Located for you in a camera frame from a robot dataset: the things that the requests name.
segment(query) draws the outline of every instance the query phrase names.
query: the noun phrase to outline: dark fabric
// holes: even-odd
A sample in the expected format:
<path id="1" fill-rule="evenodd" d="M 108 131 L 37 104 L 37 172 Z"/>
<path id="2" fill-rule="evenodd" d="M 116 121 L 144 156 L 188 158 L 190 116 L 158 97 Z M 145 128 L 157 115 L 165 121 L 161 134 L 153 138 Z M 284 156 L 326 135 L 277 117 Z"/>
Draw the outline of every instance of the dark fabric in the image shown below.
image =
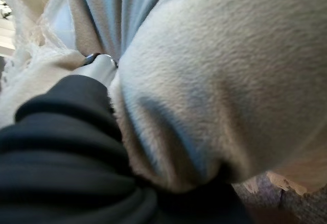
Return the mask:
<path id="1" fill-rule="evenodd" d="M 107 89 L 62 79 L 0 131 L 0 223 L 251 223 L 218 179 L 174 195 L 130 171 Z"/>

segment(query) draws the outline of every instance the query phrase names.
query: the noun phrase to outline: black sleeve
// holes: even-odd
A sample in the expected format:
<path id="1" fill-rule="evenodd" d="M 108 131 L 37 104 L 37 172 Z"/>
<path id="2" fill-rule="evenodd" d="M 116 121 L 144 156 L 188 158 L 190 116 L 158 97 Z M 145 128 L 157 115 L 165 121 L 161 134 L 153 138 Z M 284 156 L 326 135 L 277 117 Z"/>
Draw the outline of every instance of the black sleeve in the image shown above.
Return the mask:
<path id="1" fill-rule="evenodd" d="M 158 192 L 137 180 L 107 89 L 62 79 L 0 131 L 0 223 L 251 223 L 232 187 Z"/>

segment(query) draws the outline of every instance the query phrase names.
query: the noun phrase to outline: beige plush fabric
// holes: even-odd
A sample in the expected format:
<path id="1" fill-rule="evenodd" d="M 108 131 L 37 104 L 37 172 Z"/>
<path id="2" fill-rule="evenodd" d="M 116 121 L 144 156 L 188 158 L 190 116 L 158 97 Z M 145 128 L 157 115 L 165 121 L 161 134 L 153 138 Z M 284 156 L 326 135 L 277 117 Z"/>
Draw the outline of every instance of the beige plush fabric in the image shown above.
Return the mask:
<path id="1" fill-rule="evenodd" d="M 105 52 L 120 60 L 110 96 L 136 174 L 174 192 L 272 169 L 325 184 L 327 0 L 66 1 L 75 47 L 49 27 L 51 0 L 7 64 L 0 126 L 80 53 Z"/>
<path id="2" fill-rule="evenodd" d="M 131 166 L 161 187 L 276 169 L 314 191 L 326 85 L 327 0 L 160 0 L 110 95 Z"/>

